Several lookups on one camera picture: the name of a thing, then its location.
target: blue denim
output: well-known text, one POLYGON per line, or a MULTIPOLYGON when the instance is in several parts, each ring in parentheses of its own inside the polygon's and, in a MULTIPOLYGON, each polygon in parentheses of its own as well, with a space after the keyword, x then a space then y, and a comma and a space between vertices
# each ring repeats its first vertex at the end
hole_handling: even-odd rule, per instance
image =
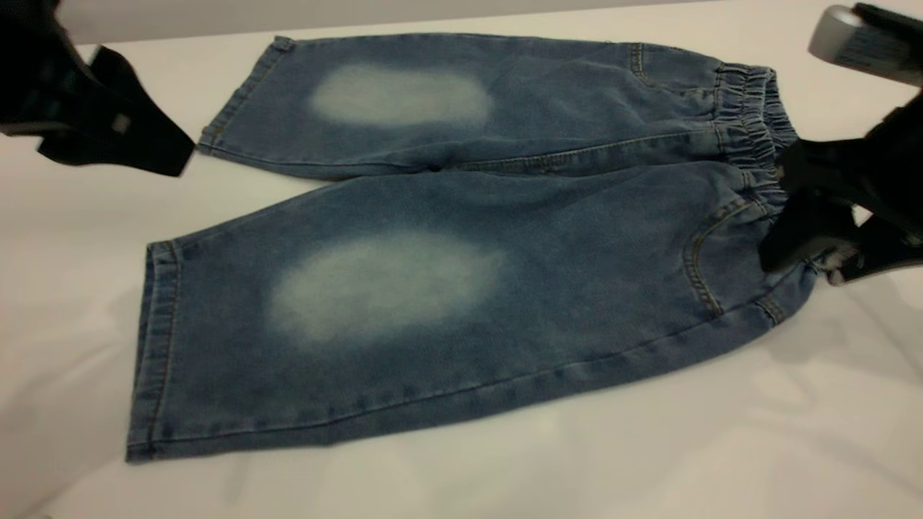
POLYGON ((202 152, 348 179, 148 248, 127 460, 327 445, 719 356, 796 138, 769 68, 641 43, 277 38, 202 152))

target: white table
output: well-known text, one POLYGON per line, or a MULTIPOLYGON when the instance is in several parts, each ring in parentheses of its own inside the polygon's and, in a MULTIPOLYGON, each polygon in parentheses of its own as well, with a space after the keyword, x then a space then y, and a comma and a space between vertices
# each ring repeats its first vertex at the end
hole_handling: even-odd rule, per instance
MULTIPOLYGON (((329 30, 676 45, 773 66, 802 137, 861 135, 915 91, 806 52, 822 0, 329 30)), ((918 0, 880 0, 923 16, 918 0)), ((187 133, 269 33, 113 45, 187 133)), ((0 517, 923 517, 923 270, 818 286, 732 355, 610 391, 328 449, 122 462, 147 242, 319 182, 196 156, 181 179, 64 167, 0 139, 0 517)))

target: wall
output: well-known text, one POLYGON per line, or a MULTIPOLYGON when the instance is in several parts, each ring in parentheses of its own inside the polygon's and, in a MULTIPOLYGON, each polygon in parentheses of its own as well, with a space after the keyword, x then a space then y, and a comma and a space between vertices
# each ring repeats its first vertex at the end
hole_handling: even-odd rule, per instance
POLYGON ((473 18, 697 0, 63 0, 75 43, 473 18))

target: seam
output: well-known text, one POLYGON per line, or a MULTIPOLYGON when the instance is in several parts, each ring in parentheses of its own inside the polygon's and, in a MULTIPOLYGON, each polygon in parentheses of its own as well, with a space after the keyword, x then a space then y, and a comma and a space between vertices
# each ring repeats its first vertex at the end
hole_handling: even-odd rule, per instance
POLYGON ((262 74, 259 75, 259 78, 257 78, 253 82, 253 84, 250 85, 250 88, 248 88, 246 91, 243 92, 243 95, 241 95, 241 98, 240 98, 240 102, 238 102, 236 106, 234 107, 234 109, 228 114, 228 120, 224 121, 224 124, 222 124, 221 126, 215 128, 215 133, 211 136, 212 146, 209 146, 209 147, 216 148, 215 146, 213 146, 213 144, 218 140, 218 136, 220 136, 220 134, 224 131, 225 128, 231 125, 231 123, 234 121, 234 118, 237 117, 237 114, 240 112, 240 109, 244 107, 244 104, 247 101, 249 101, 250 96, 253 95, 253 92, 263 82, 263 79, 266 79, 266 76, 268 76, 270 72, 272 72, 272 70, 276 67, 276 64, 279 63, 279 60, 282 59, 282 57, 289 51, 289 49, 281 49, 275 46, 274 43, 271 43, 270 47, 276 51, 275 57, 273 57, 272 60, 266 65, 266 69, 263 71, 262 74))
MULTIPOLYGON (((801 269, 793 268, 793 269, 792 269, 791 271, 789 271, 785 276, 783 276, 782 278, 780 278, 779 281, 778 281, 778 283, 776 283, 776 284, 770 286, 769 289, 768 289, 768 290, 766 291, 766 293, 764 294, 764 296, 769 295, 773 290, 775 290, 776 287, 778 287, 780 284, 782 284, 783 282, 785 282, 789 277, 791 277, 792 275, 794 275, 794 274, 796 274, 796 273, 798 273, 798 272, 801 272, 801 269)), ((734 308, 731 308, 731 309, 728 310, 728 311, 737 311, 737 310, 739 310, 739 309, 742 309, 742 308, 746 307, 747 305, 749 305, 749 304, 751 304, 751 303, 752 303, 752 301, 748 301, 748 302, 746 302, 746 303, 742 303, 742 304, 740 304, 740 305, 738 305, 738 306, 736 306, 736 307, 734 307, 734 308)), ((184 441, 215 440, 215 439, 218 439, 218 438, 226 438, 226 437, 230 437, 230 436, 240 436, 240 435, 243 435, 243 434, 254 434, 254 433, 256 433, 256 434, 266 434, 266 433, 273 433, 273 432, 284 432, 284 431, 288 431, 288 430, 298 430, 298 429, 307 429, 307 428, 321 428, 321 427, 326 427, 326 426, 328 426, 328 425, 336 424, 336 423, 339 423, 339 422, 342 422, 342 421, 350 420, 350 419, 353 419, 353 418, 358 418, 358 417, 360 417, 360 416, 370 415, 370 414, 372 414, 372 413, 377 413, 377 412, 380 412, 380 411, 386 411, 386 410, 388 410, 388 409, 395 408, 395 407, 401 407, 401 406, 407 405, 407 404, 414 404, 414 403, 423 402, 423 401, 426 401, 426 400, 432 400, 432 399, 436 399, 436 398, 442 398, 442 397, 446 397, 446 396, 452 396, 452 395, 460 394, 460 393, 464 393, 464 392, 477 391, 477 390, 479 390, 479 389, 484 389, 484 388, 489 388, 489 387, 492 387, 492 386, 497 386, 497 385, 499 385, 499 384, 503 384, 503 383, 506 383, 506 382, 514 381, 514 380, 528 379, 528 378, 534 377, 534 376, 536 376, 536 375, 544 375, 544 374, 547 374, 547 373, 553 373, 553 372, 555 372, 555 371, 557 371, 557 370, 559 370, 559 369, 570 368, 570 367, 575 367, 575 366, 579 366, 579 365, 593 364, 593 363, 596 363, 596 362, 605 362, 605 361, 611 360, 611 359, 613 359, 613 358, 618 358, 618 357, 621 357, 621 356, 628 356, 628 355, 631 355, 631 354, 632 354, 633 352, 635 352, 636 350, 640 350, 640 349, 642 349, 642 348, 648 347, 648 345, 651 344, 651 343, 655 343, 655 342, 657 342, 657 341, 662 341, 662 340, 664 340, 664 339, 669 339, 669 338, 671 338, 671 337, 675 337, 675 336, 677 336, 677 335, 681 335, 681 334, 683 334, 683 333, 690 332, 690 331, 695 330, 696 328, 699 328, 699 327, 701 327, 701 326, 709 326, 709 325, 712 324, 712 321, 714 321, 714 320, 717 320, 717 318, 710 319, 710 320, 706 320, 705 322, 700 322, 699 324, 690 326, 690 327, 688 327, 688 328, 686 328, 686 329, 683 329, 683 330, 680 330, 680 331, 678 331, 678 332, 674 332, 674 333, 670 333, 670 334, 668 334, 668 335, 664 335, 663 337, 657 337, 656 339, 652 339, 652 340, 650 340, 650 341, 647 341, 646 343, 638 344, 638 345, 633 346, 633 347, 631 347, 631 348, 629 348, 629 349, 627 349, 627 350, 625 350, 625 351, 621 351, 621 352, 618 352, 618 353, 603 355, 603 356, 599 356, 599 357, 596 357, 596 358, 589 358, 589 359, 584 359, 584 360, 569 362, 569 363, 567 363, 567 364, 561 364, 561 365, 558 365, 558 366, 554 366, 554 367, 552 367, 552 368, 541 369, 541 370, 539 370, 539 371, 533 371, 533 372, 526 373, 526 374, 523 374, 523 375, 517 375, 517 376, 514 376, 514 377, 507 377, 506 379, 502 379, 502 380, 494 380, 494 381, 492 381, 492 382, 484 383, 484 384, 479 384, 479 385, 477 385, 477 386, 473 386, 473 387, 470 387, 470 388, 464 388, 464 389, 460 389, 460 390, 448 391, 448 392, 442 392, 442 393, 434 393, 434 394, 431 394, 431 395, 428 395, 428 396, 422 397, 422 398, 415 398, 415 399, 413 399, 413 400, 407 400, 407 401, 399 402, 399 403, 396 403, 396 404, 382 405, 381 407, 376 407, 376 408, 374 408, 374 409, 366 409, 366 410, 364 410, 364 411, 357 412, 357 413, 353 413, 353 414, 348 415, 348 416, 341 416, 341 417, 338 417, 338 418, 330 419, 330 420, 327 420, 327 421, 324 421, 324 422, 319 422, 319 423, 316 423, 316 424, 311 424, 311 425, 298 425, 298 426, 290 426, 290 427, 279 427, 279 428, 268 428, 268 429, 263 429, 263 430, 238 430, 238 431, 233 431, 233 432, 225 432, 225 433, 221 433, 221 434, 210 434, 209 436, 196 436, 196 437, 188 437, 188 438, 173 438, 173 439, 169 439, 169 440, 158 440, 157 443, 159 443, 159 444, 169 444, 169 443, 180 443, 180 442, 184 442, 184 441)), ((145 443, 128 443, 128 444, 127 444, 127 447, 129 447, 129 448, 131 448, 131 447, 143 447, 143 446, 146 446, 146 444, 145 444, 145 443)))
POLYGON ((174 275, 174 286, 173 293, 170 300, 170 331, 167 332, 167 344, 166 351, 164 352, 163 360, 163 376, 161 377, 161 387, 157 391, 157 402, 154 404, 154 410, 151 412, 150 424, 148 425, 148 443, 154 443, 154 426, 157 425, 157 421, 160 418, 161 408, 163 407, 163 396, 166 393, 167 380, 170 377, 170 359, 173 353, 173 342, 174 342, 174 330, 176 329, 176 303, 179 299, 179 258, 176 256, 176 250, 173 247, 173 244, 166 242, 167 247, 170 249, 170 254, 173 256, 174 265, 176 272, 174 275))
POLYGON ((766 204, 763 203, 763 201, 757 195, 756 188, 753 186, 750 186, 749 182, 748 182, 748 185, 745 186, 745 190, 743 191, 742 195, 746 197, 749 201, 753 202, 753 204, 757 208, 760 209, 760 212, 762 213, 762 218, 769 216, 769 209, 766 207, 766 204))
POLYGON ((714 71, 714 96, 712 99, 712 114, 718 116, 718 107, 721 106, 721 97, 722 97, 722 88, 725 84, 725 62, 721 62, 718 65, 717 70, 714 71))
POLYGON ((291 197, 290 199, 286 199, 281 202, 271 204, 267 207, 264 207, 263 209, 257 210, 255 212, 251 212, 249 214, 245 214, 243 216, 238 216, 237 218, 229 220, 228 222, 219 223, 208 229, 204 229, 202 231, 198 231, 198 232, 195 232, 189 235, 184 235, 178 238, 174 238, 172 241, 166 242, 166 243, 168 243, 170 247, 176 246, 180 250, 184 250, 186 247, 201 243, 215 236, 227 234, 228 232, 233 231, 234 229, 236 229, 237 227, 241 225, 244 225, 245 223, 254 222, 261 218, 265 218, 266 216, 275 214, 275 211, 279 209, 283 209, 290 205, 301 203, 303 202, 304 197, 311 196, 312 194, 316 196, 317 193, 322 193, 324 191, 330 191, 332 189, 339 189, 340 187, 348 186, 349 185, 348 182, 349 180, 343 180, 341 182, 335 182, 332 184, 327 184, 326 186, 318 187, 316 189, 311 189, 300 195, 295 195, 294 197, 291 197))
POLYGON ((355 36, 346 36, 346 37, 327 37, 327 38, 317 38, 314 40, 296 40, 294 38, 289 38, 287 36, 281 36, 292 42, 296 45, 311 46, 311 45, 330 45, 336 43, 342 43, 345 40, 385 40, 385 39, 404 39, 404 38, 432 38, 432 39, 480 39, 480 40, 550 40, 552 42, 580 42, 586 43, 586 40, 574 40, 571 38, 546 38, 539 36, 505 36, 501 34, 494 33, 480 33, 480 32, 397 32, 397 33, 385 33, 385 34, 360 34, 355 36))
POLYGON ((725 139, 721 137, 721 129, 718 127, 717 122, 714 120, 709 121, 709 124, 712 125, 712 132, 714 132, 714 138, 718 141, 718 153, 722 155, 727 155, 727 146, 725 144, 725 139))
POLYGON ((767 303, 772 305, 772 307, 775 309, 776 315, 779 318, 779 322, 782 322, 783 320, 785 320, 785 310, 783 310, 782 307, 778 303, 775 302, 773 297, 767 294, 764 299, 766 300, 767 303))
POLYGON ((738 170, 740 171, 740 181, 743 183, 743 189, 749 191, 751 184, 750 175, 744 171, 743 168, 738 168, 738 170))
POLYGON ((750 202, 747 202, 744 199, 734 199, 734 201, 731 201, 718 208, 715 212, 703 220, 703 222, 714 220, 714 223, 709 225, 700 234, 694 235, 690 239, 691 243, 688 243, 684 250, 683 270, 686 273, 686 277, 689 279, 689 283, 692 285, 692 290, 695 291, 696 295, 699 297, 699 300, 705 306, 705 310, 712 313, 712 315, 715 317, 724 315, 725 311, 721 308, 721 304, 718 302, 717 298, 715 298, 714 293, 709 288, 701 274, 701 268, 699 266, 699 251, 701 250, 701 246, 704 243, 705 238, 707 238, 708 235, 714 231, 714 229, 718 228, 732 216, 747 209, 749 206, 750 202))
POLYGON ((676 132, 676 133, 666 133, 666 134, 661 134, 661 135, 651 135, 649 137, 638 137, 635 139, 620 140, 618 142, 610 142, 607 144, 600 144, 597 146, 577 148, 575 150, 557 151, 555 153, 547 153, 544 155, 528 155, 525 157, 513 157, 509 159, 496 159, 496 160, 491 160, 491 161, 475 161, 475 162, 470 162, 470 163, 456 163, 456 164, 445 166, 443 169, 460 169, 460 168, 466 168, 466 167, 487 167, 487 166, 504 167, 504 166, 507 166, 513 163, 520 163, 522 165, 525 165, 528 163, 535 163, 535 165, 544 165, 544 163, 547 163, 549 161, 554 161, 555 159, 564 159, 566 157, 570 157, 573 155, 578 155, 578 154, 582 154, 586 152, 602 151, 602 150, 606 150, 609 148, 617 148, 619 146, 626 146, 628 144, 634 144, 636 142, 644 142, 647 140, 654 140, 654 139, 669 139, 672 137, 683 137, 686 135, 695 135, 699 133, 707 133, 710 131, 711 129, 700 129, 700 130, 691 130, 691 131, 683 131, 683 132, 676 132))
POLYGON ((651 87, 657 88, 665 91, 671 91, 674 93, 692 93, 692 92, 707 92, 712 91, 712 87, 693 87, 690 89, 678 89, 665 85, 661 82, 654 81, 653 79, 647 76, 647 73, 644 72, 644 43, 635 42, 631 44, 631 64, 630 70, 631 74, 638 79, 642 84, 651 87))
POLYGON ((781 321, 777 317, 775 317, 775 314, 773 314, 771 310, 769 310, 768 305, 765 305, 760 301, 756 301, 755 303, 756 303, 756 306, 762 308, 762 311, 766 312, 766 315, 769 316, 769 319, 773 320, 773 326, 779 325, 781 321))
POLYGON ((150 336, 152 335, 153 326, 150 325, 151 321, 154 318, 154 295, 156 294, 156 283, 153 282, 153 279, 148 284, 148 276, 151 278, 156 276, 157 269, 157 255, 154 254, 153 247, 148 245, 145 252, 146 258, 144 259, 144 284, 141 288, 141 309, 144 309, 144 302, 147 299, 148 303, 148 313, 147 315, 139 315, 139 320, 144 322, 144 333, 141 334, 141 330, 138 330, 138 348, 135 353, 135 381, 131 385, 131 399, 134 402, 135 396, 138 394, 138 385, 141 383, 140 374, 143 371, 142 365, 144 364, 144 354, 148 351, 150 344, 150 336))
POLYGON ((400 168, 409 168, 409 167, 412 167, 412 166, 410 166, 410 165, 406 165, 406 164, 397 164, 397 163, 348 163, 348 164, 327 164, 327 163, 309 163, 309 162, 304 162, 304 161, 295 161, 295 162, 271 161, 271 160, 269 160, 269 159, 260 159, 260 158, 254 156, 254 155, 245 155, 245 154, 243 154, 242 152, 229 151, 229 150, 227 150, 227 149, 225 149, 225 148, 222 148, 222 147, 220 147, 220 146, 216 146, 216 145, 213 145, 213 144, 199 143, 198 146, 199 146, 200 148, 208 148, 208 149, 210 149, 210 150, 220 151, 221 153, 226 153, 226 154, 228 154, 228 155, 233 155, 234 157, 238 157, 238 158, 241 158, 241 159, 246 159, 246 160, 248 160, 248 161, 254 161, 254 162, 258 162, 258 163, 266 163, 266 164, 276 164, 276 165, 316 166, 316 167, 356 167, 356 166, 389 166, 389 167, 400 167, 400 168))

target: black clamp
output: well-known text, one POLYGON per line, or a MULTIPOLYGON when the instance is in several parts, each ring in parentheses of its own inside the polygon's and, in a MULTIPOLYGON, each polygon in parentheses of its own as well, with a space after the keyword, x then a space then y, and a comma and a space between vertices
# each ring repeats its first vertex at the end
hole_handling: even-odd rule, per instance
POLYGON ((54 19, 59 0, 3 0, 0 131, 43 137, 38 151, 58 163, 115 163, 179 176, 194 142, 141 87, 116 51, 100 47, 84 64, 54 19))
MULTIPOLYGON (((923 69, 923 23, 864 4, 853 12, 909 43, 923 69)), ((765 271, 816 260, 842 284, 923 265, 923 92, 863 139, 795 142, 777 172, 791 196, 760 244, 765 271), (872 213, 862 225, 855 205, 872 213)))

